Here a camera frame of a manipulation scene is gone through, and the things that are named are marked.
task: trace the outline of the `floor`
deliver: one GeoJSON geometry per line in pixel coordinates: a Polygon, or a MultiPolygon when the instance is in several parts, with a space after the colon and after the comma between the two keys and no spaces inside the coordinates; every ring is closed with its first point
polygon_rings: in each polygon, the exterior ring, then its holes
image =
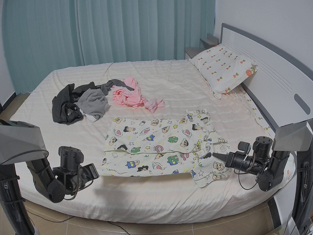
{"type": "MultiPolygon", "coordinates": [[[[17,111],[29,94],[19,94],[12,103],[0,114],[0,119],[8,120],[17,111]]],[[[33,202],[25,202],[26,209],[52,221],[62,221],[69,216],[33,202]]],[[[14,231],[6,218],[2,208],[0,235],[14,235],[14,231]]],[[[106,221],[74,217],[62,223],[52,223],[33,214],[29,214],[41,235],[120,235],[125,232],[106,221]]],[[[273,230],[273,222],[266,202],[243,213],[221,217],[215,220],[192,224],[118,224],[130,234],[161,234],[166,235],[265,235],[273,230]]]]}

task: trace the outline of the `nightstand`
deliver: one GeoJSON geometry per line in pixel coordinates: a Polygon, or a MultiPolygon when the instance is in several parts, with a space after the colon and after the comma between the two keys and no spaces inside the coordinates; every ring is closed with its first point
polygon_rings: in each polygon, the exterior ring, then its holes
{"type": "Polygon", "coordinates": [[[204,43],[205,48],[197,48],[197,47],[186,47],[185,48],[185,60],[189,58],[193,58],[195,55],[199,54],[200,52],[210,49],[211,47],[218,44],[218,38],[214,37],[211,34],[207,34],[207,38],[200,38],[200,41],[204,43]]]}

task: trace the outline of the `fitted sheet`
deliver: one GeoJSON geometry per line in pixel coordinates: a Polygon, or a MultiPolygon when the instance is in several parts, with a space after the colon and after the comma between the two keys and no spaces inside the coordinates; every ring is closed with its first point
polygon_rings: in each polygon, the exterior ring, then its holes
{"type": "MultiPolygon", "coordinates": [[[[217,132],[228,140],[236,151],[239,141],[253,143],[257,136],[268,135],[264,120],[257,123],[256,107],[242,91],[236,88],[222,99],[216,99],[206,81],[190,61],[142,61],[107,63],[81,67],[69,67],[50,73],[30,94],[11,120],[25,121],[41,128],[51,167],[59,166],[58,147],[79,148],[84,163],[100,166],[103,158],[105,137],[116,116],[137,119],[180,118],[184,109],[207,108],[217,132]],[[112,106],[103,118],[91,122],[87,118],[72,125],[54,123],[52,99],[67,84],[75,86],[94,81],[103,84],[110,79],[122,80],[133,76],[148,99],[160,98],[165,108],[152,114],[140,107],[114,104],[112,92],[107,96],[112,106]]],[[[189,173],[152,177],[104,177],[78,193],[72,201],[54,204],[39,194],[25,163],[16,164],[21,177],[19,185],[22,196],[32,202],[56,211],[85,218],[136,223],[191,223],[202,222],[243,212],[268,199],[292,177],[295,166],[289,158],[284,179],[279,186],[263,192],[258,186],[252,190],[242,189],[237,175],[216,180],[199,188],[189,173]]],[[[254,184],[255,176],[242,175],[245,187],[254,184]]]]}

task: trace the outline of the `baseboard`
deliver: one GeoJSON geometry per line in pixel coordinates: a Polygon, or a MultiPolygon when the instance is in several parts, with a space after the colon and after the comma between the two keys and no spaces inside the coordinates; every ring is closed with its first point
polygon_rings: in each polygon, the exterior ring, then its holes
{"type": "Polygon", "coordinates": [[[268,207],[269,207],[269,211],[271,212],[271,216],[272,216],[272,221],[273,221],[273,226],[274,229],[277,228],[278,226],[281,225],[280,222],[280,217],[279,217],[279,213],[278,213],[278,208],[276,205],[276,201],[274,198],[271,198],[268,202],[268,207]]]}
{"type": "Polygon", "coordinates": [[[13,101],[13,99],[16,97],[16,93],[14,92],[12,94],[12,96],[10,96],[10,98],[4,103],[4,105],[2,106],[3,107],[3,110],[5,110],[9,104],[13,101]]]}

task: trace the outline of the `curtain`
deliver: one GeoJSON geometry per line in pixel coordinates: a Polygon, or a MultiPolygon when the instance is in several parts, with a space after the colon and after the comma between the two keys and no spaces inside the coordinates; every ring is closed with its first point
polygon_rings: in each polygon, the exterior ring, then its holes
{"type": "Polygon", "coordinates": [[[53,70],[184,59],[213,33],[215,0],[4,0],[5,57],[17,93],[53,70]]]}

